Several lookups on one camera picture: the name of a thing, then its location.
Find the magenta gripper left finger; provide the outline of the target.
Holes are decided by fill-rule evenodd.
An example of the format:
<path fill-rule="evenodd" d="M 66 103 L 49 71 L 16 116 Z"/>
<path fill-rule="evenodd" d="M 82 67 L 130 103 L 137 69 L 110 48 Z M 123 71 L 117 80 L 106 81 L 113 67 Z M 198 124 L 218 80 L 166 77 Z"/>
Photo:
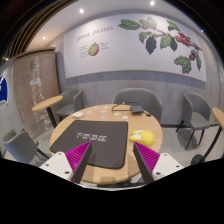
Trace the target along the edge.
<path fill-rule="evenodd" d="M 73 171 L 72 180 L 79 183 L 86 169 L 89 157 L 92 153 L 92 142 L 86 142 L 66 153 L 66 158 Z"/>

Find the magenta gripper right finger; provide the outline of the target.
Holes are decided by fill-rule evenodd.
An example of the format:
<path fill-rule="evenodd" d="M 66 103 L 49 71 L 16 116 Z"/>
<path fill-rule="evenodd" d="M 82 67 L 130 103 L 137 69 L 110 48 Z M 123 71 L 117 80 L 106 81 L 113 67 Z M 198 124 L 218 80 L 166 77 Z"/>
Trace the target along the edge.
<path fill-rule="evenodd" d="M 152 183 L 154 181 L 152 172 L 158 162 L 160 154 L 138 142 L 134 143 L 133 152 L 144 183 Z"/>

